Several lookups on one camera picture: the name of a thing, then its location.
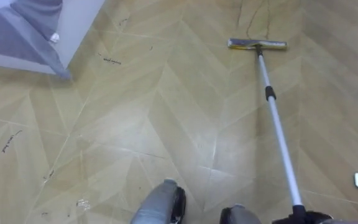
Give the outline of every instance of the floor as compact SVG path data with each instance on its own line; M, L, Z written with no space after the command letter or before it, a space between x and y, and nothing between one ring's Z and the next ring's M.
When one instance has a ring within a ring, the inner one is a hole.
M129 223L166 178L186 224L290 197L253 52L266 52L305 205L358 220L358 1L106 0L73 79L0 68L0 223Z

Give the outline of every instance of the debris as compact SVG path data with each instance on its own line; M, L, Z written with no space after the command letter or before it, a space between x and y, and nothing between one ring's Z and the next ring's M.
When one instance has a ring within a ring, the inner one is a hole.
M54 173L55 171L54 170L52 170L52 172L49 174L49 178L51 178L52 177L52 175L53 175L53 173Z
M67 217L69 218L70 216L71 216L71 208L68 207L68 208L67 208Z
M261 1L261 2L260 2L259 7L258 7L257 10L254 12L254 15L252 15L251 20L250 20L250 22L248 23L248 27L247 27L247 30L246 30L246 34L247 34L248 39L251 39L250 36L249 36L249 29L250 29L251 26L252 26L252 22L254 21L256 14L258 13L259 9L262 7L262 5L263 5L264 2L265 2L265 1Z
M110 63L113 63L113 64L121 64L121 62L119 62L119 61L116 61L116 60L113 60L113 59L111 59L111 58L103 58L103 60L105 61L105 62L110 62Z
M84 199L79 199L76 203L77 207L82 207L84 211L91 208L90 202Z
M128 20L128 19L123 19L123 20L119 21L119 26L121 26L121 24L122 24L123 22L127 21L127 20Z
M16 134L12 134L11 137L9 138L9 140L7 141L7 143L5 144L4 148L2 149L2 152L5 153L6 149L9 147L9 145L11 144L11 141L19 134L21 133L23 130L20 130L18 132L16 132Z

